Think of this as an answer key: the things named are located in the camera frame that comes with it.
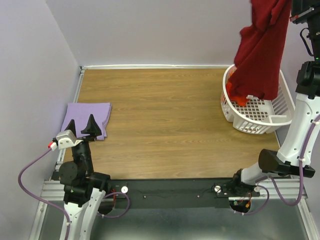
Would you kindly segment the dark red t shirt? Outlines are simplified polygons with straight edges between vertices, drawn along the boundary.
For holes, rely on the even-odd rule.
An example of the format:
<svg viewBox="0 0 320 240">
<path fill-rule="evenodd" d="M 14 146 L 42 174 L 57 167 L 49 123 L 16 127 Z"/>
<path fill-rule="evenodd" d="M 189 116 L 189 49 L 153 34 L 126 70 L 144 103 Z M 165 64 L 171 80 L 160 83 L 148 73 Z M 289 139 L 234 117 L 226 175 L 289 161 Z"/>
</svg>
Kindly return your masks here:
<svg viewBox="0 0 320 240">
<path fill-rule="evenodd" d="M 289 0 L 252 0 L 251 25 L 240 31 L 234 58 L 236 71 L 229 79 L 240 95 L 274 100 L 278 95 L 292 3 Z"/>
</svg>

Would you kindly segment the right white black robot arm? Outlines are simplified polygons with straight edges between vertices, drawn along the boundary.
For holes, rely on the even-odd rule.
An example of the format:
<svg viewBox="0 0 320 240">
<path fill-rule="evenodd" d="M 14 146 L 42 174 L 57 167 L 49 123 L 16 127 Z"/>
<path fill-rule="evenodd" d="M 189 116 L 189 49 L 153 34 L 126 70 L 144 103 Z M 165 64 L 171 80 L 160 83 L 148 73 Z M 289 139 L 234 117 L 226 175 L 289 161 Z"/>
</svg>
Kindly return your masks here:
<svg viewBox="0 0 320 240">
<path fill-rule="evenodd" d="M 299 176 L 297 201 L 302 198 L 304 178 L 312 178 L 311 153 L 320 131 L 320 2 L 294 0 L 291 18 L 294 24 L 307 23 L 314 59 L 302 64 L 297 74 L 296 105 L 289 130 L 278 151 L 263 149 L 258 162 L 240 169 L 228 189 L 236 196 L 253 190 L 258 183 L 273 176 Z"/>
</svg>

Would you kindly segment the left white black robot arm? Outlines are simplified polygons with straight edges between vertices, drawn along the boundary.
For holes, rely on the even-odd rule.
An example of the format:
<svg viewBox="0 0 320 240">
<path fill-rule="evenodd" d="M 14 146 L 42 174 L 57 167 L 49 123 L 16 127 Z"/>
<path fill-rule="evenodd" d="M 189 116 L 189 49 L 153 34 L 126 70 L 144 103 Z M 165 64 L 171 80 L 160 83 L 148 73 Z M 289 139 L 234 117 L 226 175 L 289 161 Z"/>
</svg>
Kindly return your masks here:
<svg viewBox="0 0 320 240">
<path fill-rule="evenodd" d="M 94 170 L 90 142 L 96 141 L 102 131 L 90 114 L 82 137 L 76 136 L 72 119 L 66 129 L 56 136 L 59 150 L 71 149 L 72 160 L 64 162 L 58 170 L 63 185 L 64 220 L 60 238 L 64 240 L 90 239 L 98 208 L 111 191 L 111 177 Z"/>
</svg>

